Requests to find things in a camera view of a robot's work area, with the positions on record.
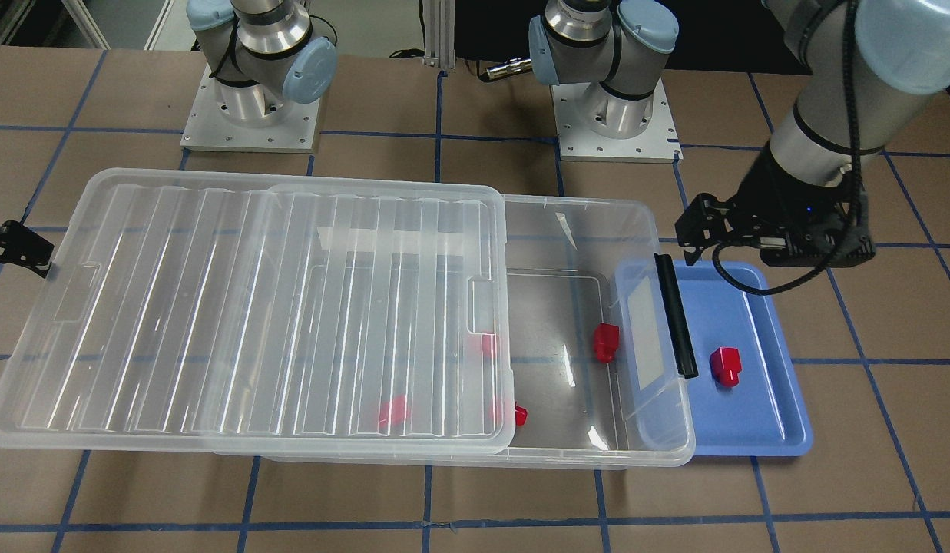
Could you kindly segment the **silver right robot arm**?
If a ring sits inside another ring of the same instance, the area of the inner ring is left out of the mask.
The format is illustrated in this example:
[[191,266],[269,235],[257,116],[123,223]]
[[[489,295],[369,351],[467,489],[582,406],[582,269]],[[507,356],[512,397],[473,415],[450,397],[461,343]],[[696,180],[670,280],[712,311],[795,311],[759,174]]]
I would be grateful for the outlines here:
[[336,45],[302,1],[189,1],[186,15],[207,59],[207,90],[234,131],[280,128],[335,77]]

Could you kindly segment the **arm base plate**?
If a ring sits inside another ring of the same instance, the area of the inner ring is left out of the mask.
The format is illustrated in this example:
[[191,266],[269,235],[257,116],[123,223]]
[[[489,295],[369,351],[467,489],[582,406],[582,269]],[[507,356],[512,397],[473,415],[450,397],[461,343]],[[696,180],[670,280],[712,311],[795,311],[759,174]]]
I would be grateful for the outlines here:
[[324,99],[294,104],[263,85],[229,87],[202,70],[180,146],[189,151],[312,154]]
[[560,155],[566,161],[654,162],[684,158],[667,92],[626,101],[598,83],[551,86]]

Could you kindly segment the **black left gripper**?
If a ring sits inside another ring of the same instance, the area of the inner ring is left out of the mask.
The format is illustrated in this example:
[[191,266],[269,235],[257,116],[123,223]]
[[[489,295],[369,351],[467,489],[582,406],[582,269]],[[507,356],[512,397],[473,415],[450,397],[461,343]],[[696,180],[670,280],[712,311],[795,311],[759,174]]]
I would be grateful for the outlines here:
[[706,249],[749,246],[755,235],[785,241],[783,249],[760,254],[766,265],[815,267],[839,243],[830,267],[854,267],[877,254],[869,217],[866,190],[852,185],[849,172],[836,186],[814,186],[785,171],[764,147],[732,199],[699,193],[676,220],[675,232],[687,266]]

